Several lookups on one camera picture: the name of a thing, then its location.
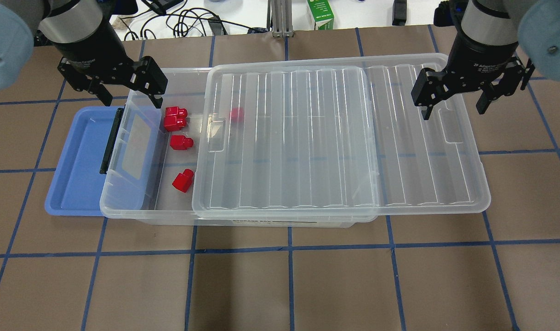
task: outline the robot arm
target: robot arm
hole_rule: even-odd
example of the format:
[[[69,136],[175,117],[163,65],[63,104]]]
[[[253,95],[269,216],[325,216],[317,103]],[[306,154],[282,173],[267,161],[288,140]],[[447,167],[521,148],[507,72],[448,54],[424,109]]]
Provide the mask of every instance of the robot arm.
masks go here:
[[[446,11],[450,20],[442,24]],[[422,69],[411,91],[423,119],[440,101],[479,90],[477,110],[484,114],[492,101],[526,87],[533,63],[560,81],[560,0],[450,0],[434,18],[436,25],[453,24],[457,35],[446,67]],[[530,55],[527,65],[515,56],[518,40]]]
[[[63,55],[57,69],[74,90],[110,105],[112,96],[103,84],[123,85],[161,107],[168,79],[153,58],[133,61],[127,56],[95,0],[33,0],[28,6],[0,0],[0,88],[17,79],[37,26]]]

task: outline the black handle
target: black handle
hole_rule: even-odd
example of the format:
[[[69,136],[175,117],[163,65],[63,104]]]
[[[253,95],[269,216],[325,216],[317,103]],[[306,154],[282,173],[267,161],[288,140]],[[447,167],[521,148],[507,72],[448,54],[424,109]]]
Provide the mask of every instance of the black handle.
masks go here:
[[[114,149],[114,143],[116,142],[116,134],[119,131],[120,120],[123,119],[123,108],[116,110],[114,115],[114,121],[112,122],[112,128],[110,129],[110,134],[108,136],[108,141],[106,142],[106,149],[104,149],[104,157],[102,157],[102,164],[100,166],[100,173],[105,175],[108,171],[108,164],[110,162],[110,157],[112,156],[112,150]]]

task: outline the brown tiled surface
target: brown tiled surface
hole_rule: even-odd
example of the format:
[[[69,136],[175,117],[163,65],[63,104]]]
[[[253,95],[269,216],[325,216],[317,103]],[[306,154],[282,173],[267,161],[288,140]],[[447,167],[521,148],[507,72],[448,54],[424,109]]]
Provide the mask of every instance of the brown tiled surface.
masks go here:
[[[0,330],[79,330],[93,257],[13,258],[0,283]]]
[[[560,160],[555,153],[481,157],[497,240],[560,238]]]
[[[0,170],[34,168],[54,105],[0,105]]]
[[[365,55],[434,50],[427,27],[359,32]],[[454,28],[433,27],[433,33],[440,52],[448,52]],[[148,40],[144,53],[162,67],[205,67],[212,40]],[[283,40],[269,34],[217,36],[214,46],[215,65],[285,56]],[[125,47],[136,58],[141,43]],[[359,55],[355,29],[297,31],[289,39],[290,59]],[[188,324],[190,330],[288,331],[291,322],[295,331],[400,330],[400,305],[410,331],[509,331],[486,219],[516,325],[560,330],[560,159],[528,90],[501,98],[483,116],[473,106],[478,94],[465,96],[485,152],[492,194],[486,219],[391,216],[396,248],[385,217],[351,228],[291,232],[198,227],[196,238],[193,227],[108,220],[102,237],[102,217],[49,216],[43,208],[74,114],[100,103],[66,101],[90,97],[66,86],[38,165],[47,169],[31,170],[62,84],[59,57],[51,47],[36,48],[19,81],[0,91],[0,102],[19,102],[0,105],[0,330],[78,330],[82,322],[87,330],[181,330]],[[534,80],[532,90],[560,147],[560,83]]]
[[[199,254],[188,330],[288,331],[288,254]]]
[[[183,330],[188,262],[188,255],[102,257],[86,329]]]
[[[295,330],[400,330],[389,250],[294,252]]]
[[[560,245],[503,245],[497,250],[520,329],[560,330]]]
[[[396,250],[409,331],[510,331],[490,247]]]
[[[0,174],[0,254],[5,253],[17,223],[32,174]]]
[[[96,251],[102,217],[51,216],[45,211],[52,178],[53,172],[35,175],[11,252]]]

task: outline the green box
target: green box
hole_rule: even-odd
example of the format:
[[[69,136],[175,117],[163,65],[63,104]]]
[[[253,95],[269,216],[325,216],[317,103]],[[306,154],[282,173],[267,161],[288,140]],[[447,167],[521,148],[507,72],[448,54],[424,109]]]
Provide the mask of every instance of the green box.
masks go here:
[[[307,0],[307,3],[315,30],[333,30],[335,15],[329,6],[329,0]]]

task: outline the transparent plastic box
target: transparent plastic box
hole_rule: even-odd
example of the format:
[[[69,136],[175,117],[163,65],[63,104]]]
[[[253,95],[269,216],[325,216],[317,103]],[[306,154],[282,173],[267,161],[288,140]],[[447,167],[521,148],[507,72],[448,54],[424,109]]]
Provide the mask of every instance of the transparent plastic box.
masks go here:
[[[419,70],[446,59],[249,63],[210,77],[164,69],[163,108],[188,110],[175,134],[194,147],[169,148],[164,111],[132,91],[101,210],[151,224],[342,228],[383,214],[480,212],[490,193],[462,96],[429,121],[411,100]],[[171,182],[185,168],[196,175],[184,194]]]

